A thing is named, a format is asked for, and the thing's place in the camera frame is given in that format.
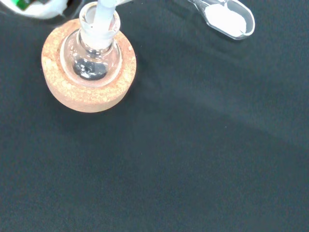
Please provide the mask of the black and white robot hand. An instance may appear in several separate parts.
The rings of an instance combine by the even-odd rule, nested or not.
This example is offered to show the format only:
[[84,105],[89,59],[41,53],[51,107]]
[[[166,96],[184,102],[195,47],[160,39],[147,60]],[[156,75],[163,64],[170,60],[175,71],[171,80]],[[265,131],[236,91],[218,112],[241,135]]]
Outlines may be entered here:
[[0,11],[35,19],[51,19],[68,7],[68,0],[1,0]]

